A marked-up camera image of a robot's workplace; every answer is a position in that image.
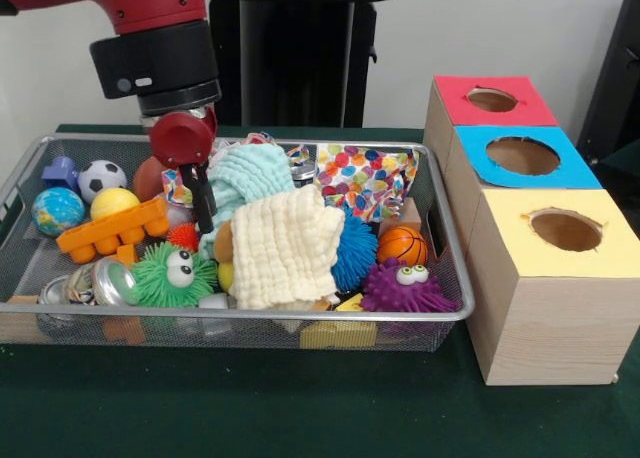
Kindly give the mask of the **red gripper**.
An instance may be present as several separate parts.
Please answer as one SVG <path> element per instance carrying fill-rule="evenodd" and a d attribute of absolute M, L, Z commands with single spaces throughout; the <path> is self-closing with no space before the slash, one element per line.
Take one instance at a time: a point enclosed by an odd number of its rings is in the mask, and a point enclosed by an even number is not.
<path fill-rule="evenodd" d="M 216 213 L 216 202 L 205 161 L 216 134 L 217 117 L 212 105 L 165 114 L 149 132 L 153 156 L 167 168 L 179 167 L 183 186 L 193 199 L 201 234 L 211 233 L 214 229 L 212 218 Z"/>

